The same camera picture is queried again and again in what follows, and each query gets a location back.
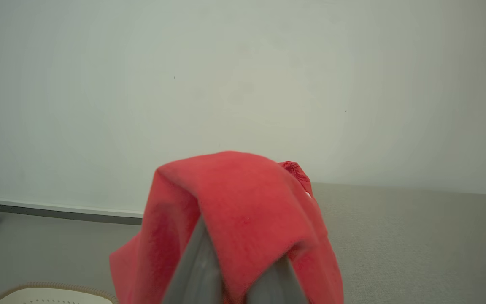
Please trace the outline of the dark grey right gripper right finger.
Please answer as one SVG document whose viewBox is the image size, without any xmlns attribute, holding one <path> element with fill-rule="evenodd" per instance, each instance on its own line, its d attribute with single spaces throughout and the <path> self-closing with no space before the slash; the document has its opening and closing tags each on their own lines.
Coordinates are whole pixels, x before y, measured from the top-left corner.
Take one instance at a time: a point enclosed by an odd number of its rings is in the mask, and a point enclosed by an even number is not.
<svg viewBox="0 0 486 304">
<path fill-rule="evenodd" d="M 246 304 L 308 304 L 287 254 L 269 265 L 251 284 Z"/>
</svg>

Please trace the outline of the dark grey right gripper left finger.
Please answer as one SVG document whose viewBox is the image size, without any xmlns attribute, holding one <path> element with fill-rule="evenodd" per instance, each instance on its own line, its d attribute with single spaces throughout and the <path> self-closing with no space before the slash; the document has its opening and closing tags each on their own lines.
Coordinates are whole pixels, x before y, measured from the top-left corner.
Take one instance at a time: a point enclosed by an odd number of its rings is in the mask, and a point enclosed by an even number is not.
<svg viewBox="0 0 486 304">
<path fill-rule="evenodd" d="M 200 216 L 162 304 L 223 304 L 222 285 L 217 254 Z"/>
</svg>

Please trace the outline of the red garment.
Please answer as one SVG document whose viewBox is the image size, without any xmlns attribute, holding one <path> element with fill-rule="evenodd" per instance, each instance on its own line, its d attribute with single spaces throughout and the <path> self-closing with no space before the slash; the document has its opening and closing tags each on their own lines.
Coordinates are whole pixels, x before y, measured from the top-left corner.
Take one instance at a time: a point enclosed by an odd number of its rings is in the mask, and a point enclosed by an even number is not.
<svg viewBox="0 0 486 304">
<path fill-rule="evenodd" d="M 344 304 L 343 279 L 311 182 L 295 162 L 220 152 L 154 173 L 135 237 L 110 255 L 120 304 L 161 304 L 197 221 L 203 218 L 222 274 L 222 304 L 243 304 L 282 256 L 307 304 Z"/>
</svg>

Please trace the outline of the white and black baseboard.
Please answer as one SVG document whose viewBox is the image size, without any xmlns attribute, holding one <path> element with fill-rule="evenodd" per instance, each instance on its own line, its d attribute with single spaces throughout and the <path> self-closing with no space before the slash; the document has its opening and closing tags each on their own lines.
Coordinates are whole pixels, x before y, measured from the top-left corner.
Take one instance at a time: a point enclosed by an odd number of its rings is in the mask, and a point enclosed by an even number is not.
<svg viewBox="0 0 486 304">
<path fill-rule="evenodd" d="M 0 200 L 0 212 L 17 215 L 42 216 L 53 219 L 66 219 L 87 221 L 91 223 L 111 223 L 122 225 L 141 225 L 142 216 L 140 214 L 130 216 L 130 214 L 118 214 L 117 212 L 105 212 L 93 210 L 81 210 L 78 208 L 66 208 L 62 206 L 43 206 L 30 203 L 17 203 Z"/>
</svg>

